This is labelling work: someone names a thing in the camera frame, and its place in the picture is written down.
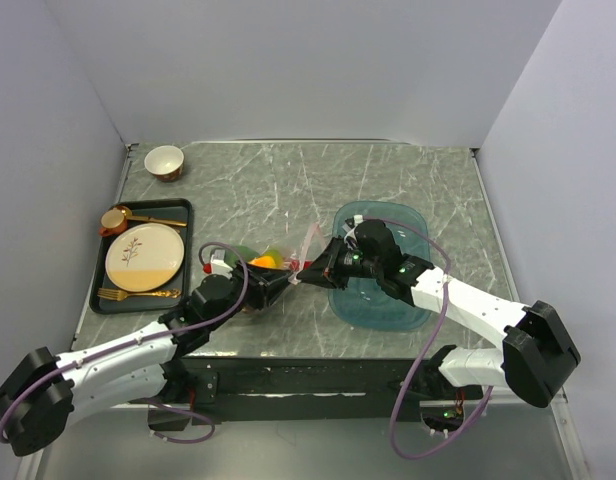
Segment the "translucent blue plastic container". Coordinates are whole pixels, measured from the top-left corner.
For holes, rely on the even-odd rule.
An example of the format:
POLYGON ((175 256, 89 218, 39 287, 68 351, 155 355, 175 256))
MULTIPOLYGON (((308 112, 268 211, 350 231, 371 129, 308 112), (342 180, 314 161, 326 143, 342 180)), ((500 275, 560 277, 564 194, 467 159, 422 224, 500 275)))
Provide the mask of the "translucent blue plastic container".
MULTIPOLYGON (((428 233, 427 224, 415 209, 391 202, 350 202, 335 214, 332 234, 344 235, 345 222, 356 215, 389 220, 387 227, 402 252, 424 260, 431 258, 430 245, 421 238, 428 233)), ((353 278, 346 289, 330 291, 329 306, 338 318, 348 324, 379 331, 415 330, 430 317, 427 310, 387 296, 372 279, 353 278)))

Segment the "orange green mango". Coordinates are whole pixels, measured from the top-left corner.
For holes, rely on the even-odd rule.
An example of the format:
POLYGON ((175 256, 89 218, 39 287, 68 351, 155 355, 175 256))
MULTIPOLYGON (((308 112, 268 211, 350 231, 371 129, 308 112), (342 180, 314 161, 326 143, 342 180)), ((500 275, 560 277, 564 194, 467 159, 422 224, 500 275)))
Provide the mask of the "orange green mango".
POLYGON ((266 269, 277 269, 278 268, 277 261, 275 260, 274 257, 270 255, 263 255, 263 256, 256 257, 252 259, 249 262, 249 264, 252 266, 256 266, 259 268, 266 268, 266 269))

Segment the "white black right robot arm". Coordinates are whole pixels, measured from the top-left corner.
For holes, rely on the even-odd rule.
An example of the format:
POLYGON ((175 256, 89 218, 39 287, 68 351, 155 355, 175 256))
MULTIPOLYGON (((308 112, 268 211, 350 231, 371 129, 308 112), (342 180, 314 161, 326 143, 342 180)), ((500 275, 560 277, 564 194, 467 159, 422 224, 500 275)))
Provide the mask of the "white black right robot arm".
POLYGON ((425 375, 427 390, 448 398, 459 387, 507 388, 529 405, 547 407, 581 362, 553 306, 508 301, 451 277, 401 251, 379 219, 357 217, 344 236, 300 270, 301 283, 343 290, 352 278, 372 279, 387 296, 435 312, 491 343, 489 349, 449 347, 425 375))

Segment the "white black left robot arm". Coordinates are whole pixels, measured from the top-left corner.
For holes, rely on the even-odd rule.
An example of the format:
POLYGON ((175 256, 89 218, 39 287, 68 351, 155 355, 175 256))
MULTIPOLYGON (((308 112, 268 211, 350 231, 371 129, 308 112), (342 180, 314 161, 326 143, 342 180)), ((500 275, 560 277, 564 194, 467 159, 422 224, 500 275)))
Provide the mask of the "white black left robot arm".
POLYGON ((58 355, 46 347, 34 350, 0 387, 0 442, 24 457, 113 406, 179 399, 192 385, 182 357, 243 308, 272 304, 291 276, 255 266, 211 274, 178 307, 135 332, 58 355))

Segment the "small orange cup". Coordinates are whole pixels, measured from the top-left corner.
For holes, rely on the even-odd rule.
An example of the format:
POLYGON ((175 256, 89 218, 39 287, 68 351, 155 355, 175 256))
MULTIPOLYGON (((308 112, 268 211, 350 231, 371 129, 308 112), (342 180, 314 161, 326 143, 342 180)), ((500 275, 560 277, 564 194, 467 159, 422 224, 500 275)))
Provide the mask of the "small orange cup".
POLYGON ((101 237, 119 235, 127 229, 127 225, 128 219, 124 213, 117 208, 112 208, 100 219, 99 235, 101 237))

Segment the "red chili pepper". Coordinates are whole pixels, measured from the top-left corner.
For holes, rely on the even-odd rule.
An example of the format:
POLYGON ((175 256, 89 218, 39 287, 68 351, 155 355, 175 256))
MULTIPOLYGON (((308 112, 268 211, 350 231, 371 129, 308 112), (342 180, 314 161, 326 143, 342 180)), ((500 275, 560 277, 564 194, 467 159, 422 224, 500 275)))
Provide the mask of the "red chili pepper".
POLYGON ((304 268, 309 267, 312 264, 312 261, 304 261, 301 262, 299 259, 291 259, 288 262, 288 268, 293 271, 302 270, 304 268))

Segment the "clear zip top bag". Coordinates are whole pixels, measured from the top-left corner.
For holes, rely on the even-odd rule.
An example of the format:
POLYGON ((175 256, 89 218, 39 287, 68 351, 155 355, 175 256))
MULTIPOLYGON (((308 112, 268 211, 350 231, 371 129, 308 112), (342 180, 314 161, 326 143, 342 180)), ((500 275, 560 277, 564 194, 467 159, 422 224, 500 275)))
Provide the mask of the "clear zip top bag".
MULTIPOLYGON (((270 248, 278 249, 283 254, 285 262, 282 268, 277 269, 290 270, 288 268, 288 262, 291 259, 299 259, 301 262, 304 262, 306 260, 313 261, 325 249, 326 244, 326 235, 323 233, 321 227, 319 226, 319 223, 312 222, 305 230, 288 230, 281 240, 269 243, 264 248, 254 248, 249 246, 247 247, 255 250, 257 253, 259 253, 259 256, 263 256, 264 252, 270 248)), ((300 270, 290 271, 293 272, 293 276, 290 279, 289 287, 294 286, 298 283, 298 281, 295 279, 295 276, 300 270)), ((287 289, 277 300, 279 300, 286 293, 287 289)), ((245 306, 245 300, 243 303, 243 310, 245 312, 256 311, 247 308, 245 306)))

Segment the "black rectangular tray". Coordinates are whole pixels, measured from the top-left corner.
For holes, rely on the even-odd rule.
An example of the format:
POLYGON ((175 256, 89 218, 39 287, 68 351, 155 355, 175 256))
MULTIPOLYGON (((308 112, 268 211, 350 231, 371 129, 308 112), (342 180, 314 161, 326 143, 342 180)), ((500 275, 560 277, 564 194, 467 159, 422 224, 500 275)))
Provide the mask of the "black rectangular tray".
MULTIPOLYGON (((104 237, 101 239, 96 268, 94 273, 92 292, 89 297, 90 308, 101 315, 114 315, 122 313, 134 313, 143 311, 156 311, 162 309, 172 309, 183 301, 183 296, 189 285, 190 279, 190 259, 192 252, 192 226, 193 226, 193 208, 189 201, 185 199, 162 199, 162 200, 146 200, 146 201, 126 201, 124 206, 129 207, 135 215, 150 216, 160 219, 169 219, 186 222, 186 227, 172 227, 180 234, 185 246, 185 254, 183 264, 180 270, 165 285, 158 287, 156 290, 172 290, 178 289, 182 292, 179 298, 149 298, 149 297, 134 297, 125 301, 116 302, 99 298, 97 290, 99 288, 119 289, 108 278, 105 272, 105 259, 111 243, 121 234, 104 237)), ((147 224, 147 222, 129 221, 127 229, 147 224)))

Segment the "white bowl brown outside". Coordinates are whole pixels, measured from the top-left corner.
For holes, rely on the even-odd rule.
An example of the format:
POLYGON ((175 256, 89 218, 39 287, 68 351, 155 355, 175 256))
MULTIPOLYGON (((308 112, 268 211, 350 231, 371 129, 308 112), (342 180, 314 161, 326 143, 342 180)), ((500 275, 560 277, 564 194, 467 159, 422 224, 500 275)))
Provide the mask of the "white bowl brown outside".
POLYGON ((144 158, 148 173, 162 182, 179 179, 184 168, 184 152, 173 145, 163 145, 149 151, 144 158))

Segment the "gold fork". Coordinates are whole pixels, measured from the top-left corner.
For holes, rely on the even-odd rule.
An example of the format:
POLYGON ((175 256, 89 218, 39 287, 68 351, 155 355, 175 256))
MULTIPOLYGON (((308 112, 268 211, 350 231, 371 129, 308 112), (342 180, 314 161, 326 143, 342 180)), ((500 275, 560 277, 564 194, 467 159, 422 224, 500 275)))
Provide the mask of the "gold fork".
POLYGON ((149 297, 149 298, 179 298, 182 292, 178 289, 172 290, 156 290, 145 292, 128 292, 119 289, 99 288, 97 296, 102 299, 121 302, 134 297, 149 297))

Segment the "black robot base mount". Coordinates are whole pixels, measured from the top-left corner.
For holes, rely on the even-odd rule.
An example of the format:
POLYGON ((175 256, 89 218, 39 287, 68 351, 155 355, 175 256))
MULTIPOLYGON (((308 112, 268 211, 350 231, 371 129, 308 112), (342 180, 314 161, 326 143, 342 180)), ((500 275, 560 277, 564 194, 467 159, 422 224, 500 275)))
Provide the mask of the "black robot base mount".
POLYGON ((406 359, 185 357, 152 399, 216 423, 388 418, 406 359))

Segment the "gold spoon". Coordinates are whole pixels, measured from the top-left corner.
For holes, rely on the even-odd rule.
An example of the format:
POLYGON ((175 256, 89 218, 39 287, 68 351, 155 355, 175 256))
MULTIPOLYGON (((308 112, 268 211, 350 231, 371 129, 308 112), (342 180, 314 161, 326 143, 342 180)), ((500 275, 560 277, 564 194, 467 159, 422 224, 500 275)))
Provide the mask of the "gold spoon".
POLYGON ((129 221, 157 223, 157 224, 162 224, 162 225, 167 225, 167 226, 172 226, 172 227, 186 227, 187 226, 187 223, 182 222, 182 221, 160 219, 160 218, 155 218, 155 217, 150 217, 150 216, 135 215, 129 207, 126 207, 123 205, 116 205, 115 209, 119 210, 124 215, 124 217, 128 219, 129 221))

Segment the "cream plate with leaf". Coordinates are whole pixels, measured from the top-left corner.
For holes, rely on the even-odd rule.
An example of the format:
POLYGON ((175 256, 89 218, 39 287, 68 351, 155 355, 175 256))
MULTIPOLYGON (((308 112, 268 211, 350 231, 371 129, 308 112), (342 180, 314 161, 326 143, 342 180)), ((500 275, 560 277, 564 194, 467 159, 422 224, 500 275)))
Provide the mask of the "cream plate with leaf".
POLYGON ((147 292, 174 278, 184 254, 178 232, 169 226, 147 223, 126 230, 111 243, 105 272, 122 290, 147 292))

